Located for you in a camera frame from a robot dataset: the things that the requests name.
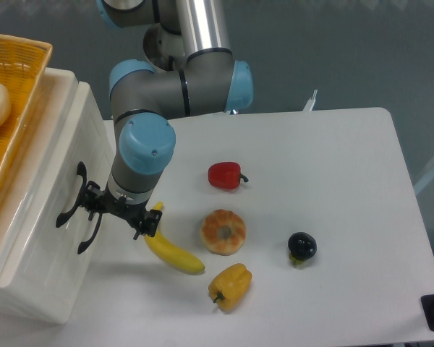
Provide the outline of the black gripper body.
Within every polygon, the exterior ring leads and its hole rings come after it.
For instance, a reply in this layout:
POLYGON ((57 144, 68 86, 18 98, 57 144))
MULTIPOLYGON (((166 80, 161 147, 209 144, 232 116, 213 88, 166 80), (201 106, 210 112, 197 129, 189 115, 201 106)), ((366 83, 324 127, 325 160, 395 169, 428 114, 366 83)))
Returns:
POLYGON ((145 208, 146 202, 129 204, 126 197, 115 198, 108 188, 101 191, 94 181, 89 181, 80 189, 77 204, 87 212, 93 211, 94 215, 99 214, 92 237, 97 235, 104 214, 114 215, 125 220, 131 228, 141 223, 142 236, 151 237, 155 236, 156 228, 162 217, 161 207, 147 210, 145 208))

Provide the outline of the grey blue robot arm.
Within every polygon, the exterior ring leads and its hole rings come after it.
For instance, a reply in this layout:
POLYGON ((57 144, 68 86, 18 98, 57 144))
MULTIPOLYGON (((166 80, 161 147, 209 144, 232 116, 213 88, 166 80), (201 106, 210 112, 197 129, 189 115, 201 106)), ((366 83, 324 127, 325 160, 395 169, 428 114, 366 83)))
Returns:
POLYGON ((99 1, 98 8, 117 27, 148 24, 183 45, 162 72, 137 59, 111 70, 116 155, 106 188, 88 183, 79 193, 90 216, 114 215, 137 236, 154 236, 161 215, 146 205, 174 152, 170 121, 248 107, 252 74, 233 57, 220 1, 99 1))

